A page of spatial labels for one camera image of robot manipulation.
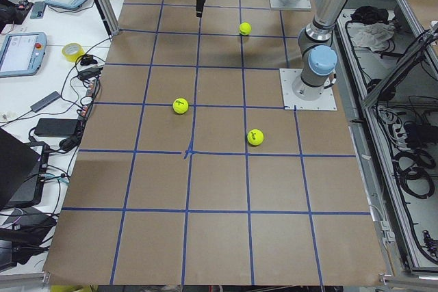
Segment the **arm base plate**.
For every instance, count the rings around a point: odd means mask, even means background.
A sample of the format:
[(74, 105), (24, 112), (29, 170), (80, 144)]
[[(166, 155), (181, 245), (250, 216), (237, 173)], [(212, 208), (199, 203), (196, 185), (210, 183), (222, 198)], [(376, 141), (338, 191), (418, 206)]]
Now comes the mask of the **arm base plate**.
[(280, 82), (283, 95), (283, 108), (298, 111), (336, 111), (337, 106), (330, 78), (323, 86), (309, 87), (302, 82), (302, 69), (280, 68)]
[(310, 12), (310, 0), (270, 0), (270, 8), (272, 10), (291, 10)]

